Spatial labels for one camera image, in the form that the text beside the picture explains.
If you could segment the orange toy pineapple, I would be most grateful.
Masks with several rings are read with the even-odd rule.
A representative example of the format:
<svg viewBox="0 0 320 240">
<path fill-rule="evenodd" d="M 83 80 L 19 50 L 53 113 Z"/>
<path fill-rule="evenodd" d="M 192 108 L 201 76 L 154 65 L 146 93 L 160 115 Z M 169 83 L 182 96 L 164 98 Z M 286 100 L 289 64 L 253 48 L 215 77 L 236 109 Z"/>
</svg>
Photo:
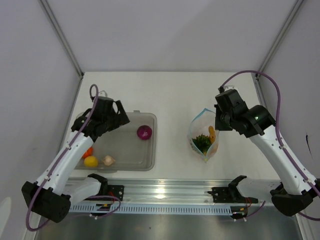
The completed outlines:
<svg viewBox="0 0 320 240">
<path fill-rule="evenodd" d="M 208 149 L 211 147 L 212 143 L 210 137 L 207 135 L 199 135 L 192 139 L 192 142 L 204 155 L 207 154 Z"/>
</svg>

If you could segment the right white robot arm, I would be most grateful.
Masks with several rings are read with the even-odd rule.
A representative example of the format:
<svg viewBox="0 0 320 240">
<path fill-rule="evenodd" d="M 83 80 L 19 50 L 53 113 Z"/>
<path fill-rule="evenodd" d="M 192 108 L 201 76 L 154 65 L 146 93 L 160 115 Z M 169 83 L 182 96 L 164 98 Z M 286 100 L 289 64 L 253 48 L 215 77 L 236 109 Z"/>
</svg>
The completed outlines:
<svg viewBox="0 0 320 240">
<path fill-rule="evenodd" d="M 276 121 L 262 105 L 248 108 L 235 89 L 216 97 L 215 127 L 235 130 L 249 139 L 266 157 L 279 181 L 254 180 L 240 175 L 229 183 L 228 196 L 234 202 L 245 197 L 271 202 L 283 215 L 291 217 L 306 209 L 320 191 L 320 181 L 301 162 L 276 131 Z"/>
</svg>

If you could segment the clear zip top bag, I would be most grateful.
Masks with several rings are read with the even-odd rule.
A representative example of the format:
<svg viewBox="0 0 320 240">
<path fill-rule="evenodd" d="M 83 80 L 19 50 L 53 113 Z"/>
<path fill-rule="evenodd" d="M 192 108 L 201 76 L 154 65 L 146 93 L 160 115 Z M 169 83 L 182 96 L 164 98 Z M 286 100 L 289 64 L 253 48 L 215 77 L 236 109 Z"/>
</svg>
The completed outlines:
<svg viewBox="0 0 320 240">
<path fill-rule="evenodd" d="M 208 162 L 216 153 L 212 155 L 204 155 L 198 148 L 194 145 L 192 139 L 203 134 L 209 136 L 209 126 L 213 126 L 216 134 L 215 142 L 219 145 L 219 130 L 215 127 L 216 113 L 208 108 L 204 108 L 190 123 L 187 139 L 192 151 L 198 155 L 204 162 Z"/>
</svg>

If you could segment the beige toy garlic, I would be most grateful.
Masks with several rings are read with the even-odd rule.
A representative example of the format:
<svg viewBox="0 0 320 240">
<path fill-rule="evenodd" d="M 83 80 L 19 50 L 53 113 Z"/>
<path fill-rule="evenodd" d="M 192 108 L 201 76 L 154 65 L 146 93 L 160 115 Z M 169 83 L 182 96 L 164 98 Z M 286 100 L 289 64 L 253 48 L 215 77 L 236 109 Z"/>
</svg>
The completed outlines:
<svg viewBox="0 0 320 240">
<path fill-rule="evenodd" d="M 102 159 L 102 162 L 106 167 L 109 167 L 113 165 L 116 162 L 116 160 L 112 156 L 107 155 Z"/>
</svg>

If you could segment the yellow toy lemon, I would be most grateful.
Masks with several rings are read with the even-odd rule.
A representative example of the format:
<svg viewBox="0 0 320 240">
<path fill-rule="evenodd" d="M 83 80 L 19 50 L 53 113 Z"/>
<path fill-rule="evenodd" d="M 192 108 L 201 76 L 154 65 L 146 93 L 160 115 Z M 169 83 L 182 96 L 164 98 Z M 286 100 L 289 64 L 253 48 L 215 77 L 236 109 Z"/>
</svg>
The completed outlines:
<svg viewBox="0 0 320 240">
<path fill-rule="evenodd" d="M 84 159 L 84 166 L 88 168 L 96 168 L 99 165 L 99 161 L 95 156 L 88 156 Z"/>
</svg>

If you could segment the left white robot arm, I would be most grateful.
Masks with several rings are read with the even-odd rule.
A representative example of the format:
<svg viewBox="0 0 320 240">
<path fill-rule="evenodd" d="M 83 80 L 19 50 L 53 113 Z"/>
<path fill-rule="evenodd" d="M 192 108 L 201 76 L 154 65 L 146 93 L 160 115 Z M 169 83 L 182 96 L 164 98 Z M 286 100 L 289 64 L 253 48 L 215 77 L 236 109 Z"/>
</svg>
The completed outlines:
<svg viewBox="0 0 320 240">
<path fill-rule="evenodd" d="M 98 96 L 92 108 L 74 121 L 66 145 L 35 182 L 26 181 L 22 195 L 28 207 L 26 218 L 36 213 L 54 223 L 61 222 L 72 205 L 83 200 L 113 199 L 108 180 L 89 174 L 78 186 L 66 191 L 66 183 L 85 152 L 107 132 L 130 122 L 120 100 Z"/>
</svg>

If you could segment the purple toy onion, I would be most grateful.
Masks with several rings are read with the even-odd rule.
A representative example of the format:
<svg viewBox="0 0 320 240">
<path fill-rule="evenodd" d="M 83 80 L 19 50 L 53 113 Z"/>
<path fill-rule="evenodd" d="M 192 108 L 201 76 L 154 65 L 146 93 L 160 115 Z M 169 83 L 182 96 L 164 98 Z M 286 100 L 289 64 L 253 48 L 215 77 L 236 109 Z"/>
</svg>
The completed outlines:
<svg viewBox="0 0 320 240">
<path fill-rule="evenodd" d="M 153 130 L 148 125 L 141 125 L 140 127 L 138 127 L 136 134 L 141 140 L 146 141 L 151 138 Z"/>
</svg>

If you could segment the orange toy carrot pieces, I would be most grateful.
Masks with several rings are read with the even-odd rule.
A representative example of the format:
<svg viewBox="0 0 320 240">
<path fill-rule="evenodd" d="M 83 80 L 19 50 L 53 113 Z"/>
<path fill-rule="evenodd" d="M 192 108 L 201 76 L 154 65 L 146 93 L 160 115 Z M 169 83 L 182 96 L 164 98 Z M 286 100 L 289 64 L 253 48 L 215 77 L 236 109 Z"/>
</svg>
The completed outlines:
<svg viewBox="0 0 320 240">
<path fill-rule="evenodd" d="M 209 141 L 210 141 L 210 147 L 206 153 L 206 155 L 213 155 L 214 153 L 217 152 L 218 149 L 218 144 L 216 143 L 216 132 L 213 126 L 208 127 L 208 132 L 209 132 Z"/>
</svg>

